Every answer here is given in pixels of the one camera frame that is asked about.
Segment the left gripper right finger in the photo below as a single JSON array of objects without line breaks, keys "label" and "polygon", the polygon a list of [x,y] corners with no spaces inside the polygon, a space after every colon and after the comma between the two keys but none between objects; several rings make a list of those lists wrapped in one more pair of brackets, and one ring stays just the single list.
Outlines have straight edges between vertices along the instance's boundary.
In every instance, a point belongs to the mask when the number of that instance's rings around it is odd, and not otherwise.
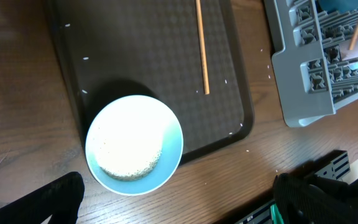
[{"label": "left gripper right finger", "polygon": [[358,179],[351,184],[280,174],[273,197],[284,223],[358,223]]}]

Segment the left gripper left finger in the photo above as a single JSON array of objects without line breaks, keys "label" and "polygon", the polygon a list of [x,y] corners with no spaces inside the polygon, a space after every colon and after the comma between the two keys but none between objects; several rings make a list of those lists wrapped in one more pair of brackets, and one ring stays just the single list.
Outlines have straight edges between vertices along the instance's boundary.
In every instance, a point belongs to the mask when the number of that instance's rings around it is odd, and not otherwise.
[{"label": "left gripper left finger", "polygon": [[69,172],[0,208],[0,223],[76,223],[84,192],[81,174]]}]

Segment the light blue rice bowl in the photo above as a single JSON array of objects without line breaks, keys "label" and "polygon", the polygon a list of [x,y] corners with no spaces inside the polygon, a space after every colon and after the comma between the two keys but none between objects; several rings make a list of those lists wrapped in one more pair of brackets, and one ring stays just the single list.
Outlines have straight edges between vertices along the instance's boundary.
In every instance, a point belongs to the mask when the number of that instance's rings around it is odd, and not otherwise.
[{"label": "light blue rice bowl", "polygon": [[181,125],[161,101],[130,95],[107,104],[86,135],[89,171],[106,189],[126,196],[161,187],[183,154]]}]

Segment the blue plate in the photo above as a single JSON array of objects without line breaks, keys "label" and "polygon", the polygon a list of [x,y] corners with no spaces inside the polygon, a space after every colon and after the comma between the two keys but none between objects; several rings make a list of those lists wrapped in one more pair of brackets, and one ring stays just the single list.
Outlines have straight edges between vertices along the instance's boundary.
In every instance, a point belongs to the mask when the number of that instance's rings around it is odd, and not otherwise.
[{"label": "blue plate", "polygon": [[322,10],[328,12],[344,13],[358,7],[358,0],[318,0],[318,3]]}]

